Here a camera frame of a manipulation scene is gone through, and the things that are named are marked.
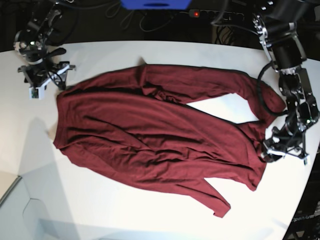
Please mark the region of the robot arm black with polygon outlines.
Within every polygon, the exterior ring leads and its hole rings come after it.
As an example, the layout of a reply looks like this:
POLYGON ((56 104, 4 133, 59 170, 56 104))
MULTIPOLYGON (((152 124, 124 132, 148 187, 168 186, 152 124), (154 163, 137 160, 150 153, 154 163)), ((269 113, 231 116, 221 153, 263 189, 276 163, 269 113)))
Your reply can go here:
POLYGON ((252 32, 269 60, 257 78, 257 96, 264 110, 274 117, 285 116, 282 128, 274 127, 270 138, 263 141, 261 157, 272 163, 290 155, 308 161, 306 131, 320 119, 320 111, 313 95, 307 70, 302 63, 307 60, 298 33, 299 19, 318 0, 257 0, 253 4, 252 32), (262 93, 261 81, 269 68, 279 73, 279 90, 285 97, 287 109, 271 110, 262 93))
POLYGON ((35 90, 53 82, 58 89, 66 88, 68 70, 75 67, 68 61, 54 62, 54 58, 67 53, 61 43, 53 43, 51 35, 57 35, 54 23, 62 17, 62 11, 57 4, 41 0, 35 4, 30 20, 19 30, 13 42, 15 52, 22 57, 25 65, 18 67, 17 72, 23 73, 24 82, 35 90))

